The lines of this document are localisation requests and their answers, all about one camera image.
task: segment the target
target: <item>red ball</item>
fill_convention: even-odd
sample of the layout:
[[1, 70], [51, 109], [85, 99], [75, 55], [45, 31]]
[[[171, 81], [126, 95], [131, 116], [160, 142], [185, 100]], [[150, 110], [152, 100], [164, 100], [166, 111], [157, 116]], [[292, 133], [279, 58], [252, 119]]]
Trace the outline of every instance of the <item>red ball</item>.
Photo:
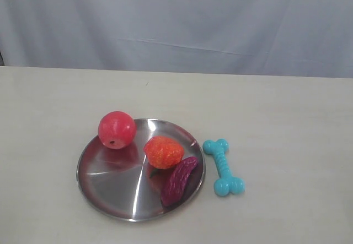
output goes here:
[[122, 149], [133, 141], [135, 135], [135, 122], [124, 112], [110, 112], [100, 120], [98, 137], [107, 148]]

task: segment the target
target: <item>purple sausage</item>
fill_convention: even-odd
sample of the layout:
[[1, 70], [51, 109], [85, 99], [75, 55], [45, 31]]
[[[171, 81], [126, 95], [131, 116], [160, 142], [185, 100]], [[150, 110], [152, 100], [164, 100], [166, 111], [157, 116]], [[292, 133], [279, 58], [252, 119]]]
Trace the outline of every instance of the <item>purple sausage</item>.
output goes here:
[[182, 198], [190, 173], [197, 163], [197, 158], [192, 156], [177, 164], [161, 192], [161, 201], [165, 207], [175, 204]]

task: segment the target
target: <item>bone toy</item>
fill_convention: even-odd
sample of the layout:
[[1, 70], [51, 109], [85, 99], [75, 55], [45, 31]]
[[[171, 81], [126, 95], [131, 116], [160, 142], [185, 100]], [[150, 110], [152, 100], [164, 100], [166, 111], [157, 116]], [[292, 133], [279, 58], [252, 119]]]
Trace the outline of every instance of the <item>bone toy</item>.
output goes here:
[[245, 191], [245, 185], [242, 179], [234, 177], [229, 169], [225, 153], [229, 150], [229, 144], [225, 139], [219, 139], [216, 142], [207, 140], [202, 146], [204, 152], [212, 155], [218, 170], [220, 178], [213, 185], [215, 193], [218, 196], [240, 194]]

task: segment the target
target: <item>white cloth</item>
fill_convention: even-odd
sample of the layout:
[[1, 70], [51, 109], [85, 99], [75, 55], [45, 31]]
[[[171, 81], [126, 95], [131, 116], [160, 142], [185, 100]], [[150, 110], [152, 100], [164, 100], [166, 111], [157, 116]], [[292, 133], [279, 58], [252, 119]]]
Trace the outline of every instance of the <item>white cloth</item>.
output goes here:
[[353, 0], [0, 0], [10, 66], [353, 77]]

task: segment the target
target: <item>plate rim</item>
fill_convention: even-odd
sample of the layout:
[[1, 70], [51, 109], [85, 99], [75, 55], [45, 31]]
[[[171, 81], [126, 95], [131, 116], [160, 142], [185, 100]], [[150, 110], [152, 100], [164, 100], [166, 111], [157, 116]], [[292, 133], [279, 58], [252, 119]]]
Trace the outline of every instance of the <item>plate rim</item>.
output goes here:
[[150, 220], [155, 220], [155, 219], [158, 219], [158, 218], [162, 218], [168, 214], [171, 214], [171, 213], [174, 213], [175, 211], [177, 211], [178, 209], [182, 209], [183, 207], [185, 207], [187, 204], [189, 204], [192, 200], [195, 199], [195, 197], [197, 196], [197, 194], [199, 193], [200, 189], [202, 188], [202, 185], [204, 184], [204, 181], [205, 181], [205, 175], [206, 175], [206, 160], [205, 160], [205, 154], [204, 154], [204, 151], [202, 149], [202, 146], [200, 146], [200, 143], [197, 141], [196, 138], [194, 138], [194, 136], [189, 132], [187, 131], [185, 128], [173, 123], [173, 122], [170, 122], [170, 121], [166, 121], [166, 120], [161, 120], [161, 119], [156, 119], [156, 118], [134, 118], [134, 121], [141, 121], [141, 120], [151, 120], [151, 121], [159, 121], [159, 122], [163, 122], [163, 123], [168, 123], [168, 124], [172, 124], [178, 128], [181, 128], [183, 131], [185, 131], [188, 135], [190, 135], [191, 137], [193, 137], [194, 141], [196, 141], [196, 145], [200, 148], [200, 151], [201, 151], [201, 156], [202, 156], [202, 161], [203, 161], [203, 164], [202, 164], [202, 174], [201, 174], [201, 178], [200, 178], [200, 181], [199, 183], [197, 184], [197, 187], [196, 189], [194, 190], [194, 192], [190, 195], [190, 197], [184, 201], [181, 205], [179, 205], [178, 207], [168, 211], [168, 212], [165, 212], [163, 214], [158, 214], [158, 215], [155, 215], [155, 216], [152, 216], [152, 217], [149, 217], [149, 218], [141, 218], [141, 219], [129, 219], [129, 218], [122, 218], [120, 216], [116, 216], [116, 215], [112, 215], [112, 214], [109, 214], [103, 210], [101, 210], [100, 208], [98, 208], [95, 204], [92, 203], [92, 201], [89, 200], [89, 198], [87, 197], [87, 195], [85, 194], [84, 190], [82, 189], [82, 186], [81, 186], [81, 183], [80, 183], [80, 180], [79, 180], [79, 169], [80, 169], [80, 164], [81, 164], [81, 161], [82, 161], [82, 158], [83, 158], [83, 155], [85, 153], [85, 151], [87, 150], [87, 148], [89, 147], [89, 145], [96, 139], [98, 138], [98, 135], [95, 135], [89, 142], [88, 144], [84, 147], [84, 149], [82, 150], [81, 152], [81, 155], [78, 159], [78, 162], [77, 162], [77, 167], [76, 167], [76, 182], [77, 182], [77, 186], [81, 192], [81, 195], [83, 195], [84, 199], [86, 202], [88, 202], [88, 204], [93, 207], [96, 211], [98, 211], [99, 213], [105, 215], [105, 216], [108, 216], [114, 220], [119, 220], [119, 221], [125, 221], [125, 222], [133, 222], [133, 223], [141, 223], [141, 222], [146, 222], [146, 221], [150, 221]]

